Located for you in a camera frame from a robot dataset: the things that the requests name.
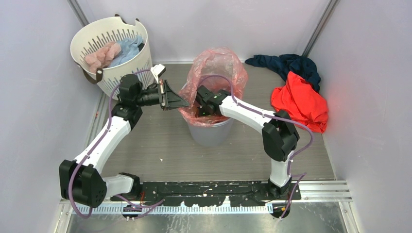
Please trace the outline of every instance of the light blue garment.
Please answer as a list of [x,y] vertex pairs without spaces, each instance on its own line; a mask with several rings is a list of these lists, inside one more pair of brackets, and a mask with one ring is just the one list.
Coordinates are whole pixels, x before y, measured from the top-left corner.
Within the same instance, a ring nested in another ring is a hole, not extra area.
[[121,51],[117,57],[113,59],[113,62],[110,63],[109,67],[121,65],[134,58],[140,52],[138,46],[143,43],[143,38],[138,35],[134,39],[124,38],[117,43],[120,44]]

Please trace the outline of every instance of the gray trash can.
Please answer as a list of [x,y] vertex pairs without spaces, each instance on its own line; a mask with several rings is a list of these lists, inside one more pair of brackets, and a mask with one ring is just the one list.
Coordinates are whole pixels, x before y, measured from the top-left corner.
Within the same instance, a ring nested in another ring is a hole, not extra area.
[[200,127],[190,125],[189,130],[193,139],[202,146],[215,147],[220,145],[227,136],[229,136],[230,129],[232,128],[233,119],[229,118],[223,122],[214,124],[211,127]]

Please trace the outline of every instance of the red cloth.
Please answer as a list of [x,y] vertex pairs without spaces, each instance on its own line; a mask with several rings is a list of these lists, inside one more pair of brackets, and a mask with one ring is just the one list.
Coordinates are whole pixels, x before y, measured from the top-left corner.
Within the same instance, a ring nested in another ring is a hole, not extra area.
[[286,85],[273,91],[271,105],[276,111],[285,110],[292,120],[306,125],[313,132],[326,130],[326,100],[312,89],[310,83],[292,71],[288,73]]

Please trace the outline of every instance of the black cloth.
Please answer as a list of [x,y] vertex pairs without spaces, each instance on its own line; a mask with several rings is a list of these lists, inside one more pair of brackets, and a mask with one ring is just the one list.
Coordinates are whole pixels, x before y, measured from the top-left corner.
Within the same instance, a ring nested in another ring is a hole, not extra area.
[[299,75],[312,85],[313,90],[319,92],[321,77],[318,74],[316,64],[307,57],[296,54],[284,54],[280,56],[255,55],[245,61],[254,67],[266,67],[282,77],[284,81],[289,71]]

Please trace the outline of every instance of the translucent pink trash bag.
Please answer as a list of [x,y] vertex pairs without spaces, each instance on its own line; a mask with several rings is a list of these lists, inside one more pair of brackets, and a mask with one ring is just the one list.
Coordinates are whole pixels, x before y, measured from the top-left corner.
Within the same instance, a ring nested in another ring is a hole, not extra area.
[[198,107],[196,103],[196,90],[198,85],[204,85],[207,89],[217,92],[220,89],[230,92],[230,85],[227,80],[220,77],[205,77],[219,74],[232,80],[235,96],[239,99],[243,97],[243,90],[247,82],[247,73],[236,54],[228,48],[212,48],[202,52],[193,61],[189,71],[186,86],[180,90],[179,95],[186,99],[190,106],[179,108],[183,118],[191,125],[201,127],[211,127],[228,119],[225,116],[201,116],[198,117]]

